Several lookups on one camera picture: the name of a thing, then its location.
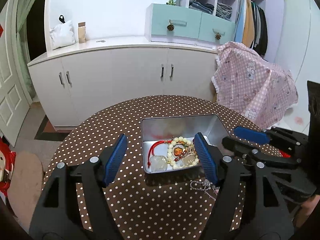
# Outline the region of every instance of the white countertop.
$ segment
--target white countertop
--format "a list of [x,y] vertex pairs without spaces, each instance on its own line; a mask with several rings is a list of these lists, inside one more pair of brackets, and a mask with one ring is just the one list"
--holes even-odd
[[117,38],[101,38],[97,40],[90,40],[86,43],[76,43],[67,47],[55,49],[48,51],[39,57],[32,60],[28,63],[28,66],[38,64],[40,62],[63,57],[71,54],[93,51],[93,50],[102,50],[102,49],[117,49],[117,48],[173,48],[173,49],[190,49],[198,50],[203,52],[217,53],[214,48],[207,48],[195,45],[181,44],[181,43],[169,43],[169,42],[153,42],[148,41],[144,36],[134,36],[134,37],[117,37]]

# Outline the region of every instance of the orange pendant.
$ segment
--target orange pendant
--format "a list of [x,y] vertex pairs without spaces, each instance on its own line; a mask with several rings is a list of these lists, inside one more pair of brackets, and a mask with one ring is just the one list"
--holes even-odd
[[180,147],[176,147],[176,148],[174,148],[174,150],[173,150],[174,156],[179,156],[179,155],[182,154],[182,152],[183,152],[183,149],[180,148]]

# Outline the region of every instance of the orange garment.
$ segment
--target orange garment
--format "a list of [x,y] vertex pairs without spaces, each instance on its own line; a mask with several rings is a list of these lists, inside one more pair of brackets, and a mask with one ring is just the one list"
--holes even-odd
[[247,2],[247,8],[246,8],[246,14],[245,14],[242,43],[246,45],[248,48],[250,48],[254,40],[254,22],[253,22],[251,1],[246,0],[246,2]]

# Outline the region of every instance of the brown chair seat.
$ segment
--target brown chair seat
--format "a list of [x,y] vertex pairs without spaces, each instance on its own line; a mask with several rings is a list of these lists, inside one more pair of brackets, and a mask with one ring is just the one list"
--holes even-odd
[[17,153],[8,189],[9,203],[20,225],[29,230],[33,212],[41,194],[43,168],[35,154]]

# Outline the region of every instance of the rectangular tin container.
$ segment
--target rectangular tin container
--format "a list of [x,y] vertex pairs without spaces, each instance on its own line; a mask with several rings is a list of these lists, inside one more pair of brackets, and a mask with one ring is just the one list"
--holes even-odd
[[[154,174],[190,169],[190,167],[186,167],[173,170],[172,166],[168,164],[166,171],[152,172],[148,168],[148,152],[156,141],[171,140],[172,137],[179,136],[193,140],[198,132],[202,133],[208,144],[218,147],[222,155],[233,155],[222,146],[222,139],[229,136],[229,133],[215,114],[142,119],[141,139],[144,171],[148,174]],[[168,144],[161,144],[154,149],[154,153],[167,157],[167,150]]]

